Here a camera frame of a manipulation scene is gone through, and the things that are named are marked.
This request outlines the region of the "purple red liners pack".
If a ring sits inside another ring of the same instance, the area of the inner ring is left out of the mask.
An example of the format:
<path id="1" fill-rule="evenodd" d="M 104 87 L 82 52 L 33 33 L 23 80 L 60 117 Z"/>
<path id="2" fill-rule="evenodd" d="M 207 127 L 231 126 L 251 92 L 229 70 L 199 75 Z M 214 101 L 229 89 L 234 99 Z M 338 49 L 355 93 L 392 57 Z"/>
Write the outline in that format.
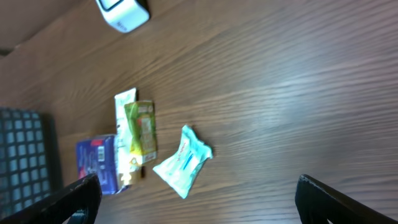
<path id="1" fill-rule="evenodd" d="M 104 195 L 119 194 L 129 188 L 123 179 L 128 171 L 127 159 L 117 134 L 106 134 L 76 143 L 76 164 L 79 178 L 96 174 Z"/>

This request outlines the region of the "green yellow snack packet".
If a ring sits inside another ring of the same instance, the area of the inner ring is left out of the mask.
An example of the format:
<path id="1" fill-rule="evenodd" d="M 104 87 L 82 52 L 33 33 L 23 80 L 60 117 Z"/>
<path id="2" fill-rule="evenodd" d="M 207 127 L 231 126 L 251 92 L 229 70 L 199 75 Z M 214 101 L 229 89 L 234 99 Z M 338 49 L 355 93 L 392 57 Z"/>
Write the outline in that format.
<path id="1" fill-rule="evenodd" d="M 136 101 L 124 105 L 131 133 L 130 163 L 143 166 L 157 157 L 155 111 L 153 101 Z"/>

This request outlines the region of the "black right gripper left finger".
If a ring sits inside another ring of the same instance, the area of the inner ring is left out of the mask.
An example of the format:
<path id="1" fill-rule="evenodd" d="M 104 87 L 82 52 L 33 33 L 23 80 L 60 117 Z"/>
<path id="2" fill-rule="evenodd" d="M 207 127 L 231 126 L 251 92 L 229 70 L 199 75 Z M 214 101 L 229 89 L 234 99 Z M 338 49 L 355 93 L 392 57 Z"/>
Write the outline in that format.
<path id="1" fill-rule="evenodd" d="M 68 185 L 62 190 L 1 220 L 1 224 L 94 223 L 102 199 L 96 174 Z"/>

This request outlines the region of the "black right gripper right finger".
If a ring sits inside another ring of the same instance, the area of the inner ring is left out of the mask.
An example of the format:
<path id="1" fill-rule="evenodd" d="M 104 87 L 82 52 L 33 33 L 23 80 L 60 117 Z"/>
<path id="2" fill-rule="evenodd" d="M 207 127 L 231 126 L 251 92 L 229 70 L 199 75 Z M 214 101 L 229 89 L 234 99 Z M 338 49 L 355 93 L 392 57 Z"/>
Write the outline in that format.
<path id="1" fill-rule="evenodd" d="M 298 178 L 295 204 L 302 223 L 397 223 L 307 174 Z"/>

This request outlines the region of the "white gold cream tube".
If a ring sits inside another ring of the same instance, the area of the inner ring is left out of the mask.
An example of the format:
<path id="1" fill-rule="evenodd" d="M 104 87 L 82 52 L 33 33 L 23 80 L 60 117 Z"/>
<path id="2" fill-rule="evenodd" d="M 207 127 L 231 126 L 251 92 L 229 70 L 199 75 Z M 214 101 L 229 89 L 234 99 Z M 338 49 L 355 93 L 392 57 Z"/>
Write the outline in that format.
<path id="1" fill-rule="evenodd" d="M 141 178 L 142 164 L 136 162 L 130 155 L 132 133 L 127 120 L 124 106 L 136 101 L 137 89 L 132 88 L 114 96 L 116 112 L 116 140 L 115 150 L 117 159 L 118 184 L 121 187 L 128 187 L 136 184 Z"/>

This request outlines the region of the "teal wet wipes pack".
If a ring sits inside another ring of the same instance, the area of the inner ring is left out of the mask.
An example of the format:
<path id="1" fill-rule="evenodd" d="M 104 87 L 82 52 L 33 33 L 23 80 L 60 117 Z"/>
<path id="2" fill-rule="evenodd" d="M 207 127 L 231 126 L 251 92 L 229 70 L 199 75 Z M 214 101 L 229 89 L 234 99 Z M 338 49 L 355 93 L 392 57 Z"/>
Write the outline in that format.
<path id="1" fill-rule="evenodd" d="M 185 199 L 204 163 L 212 158 L 212 148 L 199 140 L 190 126 L 185 125 L 177 152 L 155 166 L 153 171 Z"/>

